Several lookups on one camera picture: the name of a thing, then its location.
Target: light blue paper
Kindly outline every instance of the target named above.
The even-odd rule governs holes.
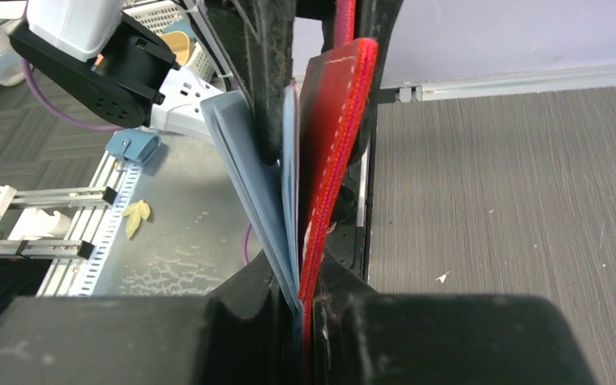
[[[201,108],[237,195],[278,279],[282,295],[297,317],[301,306],[287,244],[281,170],[261,162],[253,138],[249,105],[240,91],[206,99],[202,101]]]
[[[292,279],[298,287],[298,117],[296,87],[285,88],[282,111],[282,203]]]

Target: white wall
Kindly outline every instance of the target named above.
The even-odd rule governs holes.
[[[295,74],[322,44],[319,24],[304,22]],[[616,0],[405,0],[382,87],[612,65]]]

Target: white plastic basket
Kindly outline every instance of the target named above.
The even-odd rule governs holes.
[[[19,20],[14,20],[0,28],[0,84],[3,86],[14,86],[25,79],[20,56],[15,53],[8,40],[8,34],[18,23]]]
[[[165,27],[183,18],[180,7],[169,0],[134,6],[124,12],[156,34],[161,34]],[[195,49],[184,67],[207,82],[213,77],[213,66],[199,43],[195,43]]]

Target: purple cable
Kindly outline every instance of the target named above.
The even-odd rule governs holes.
[[[249,264],[249,252],[246,251],[247,246],[249,246],[249,235],[251,234],[251,221],[247,222],[245,228],[245,235],[242,238],[242,262],[244,262],[245,266]]]
[[[34,94],[34,97],[36,97],[36,99],[41,104],[43,104],[43,106],[48,111],[50,111],[51,114],[57,116],[58,118],[68,123],[74,124],[75,126],[86,128],[87,130],[100,131],[100,132],[112,132],[112,131],[123,129],[122,127],[119,127],[119,126],[113,126],[113,125],[99,126],[96,124],[82,122],[81,120],[76,120],[73,117],[69,116],[68,114],[60,111],[56,106],[51,104],[51,102],[49,102],[48,99],[46,99],[46,96],[43,95],[41,90],[39,90],[39,86],[37,86],[36,82],[34,81],[34,74],[32,73],[31,65],[25,59],[22,59],[22,70],[25,73],[25,80],[27,81],[27,85],[30,87],[32,94]]]

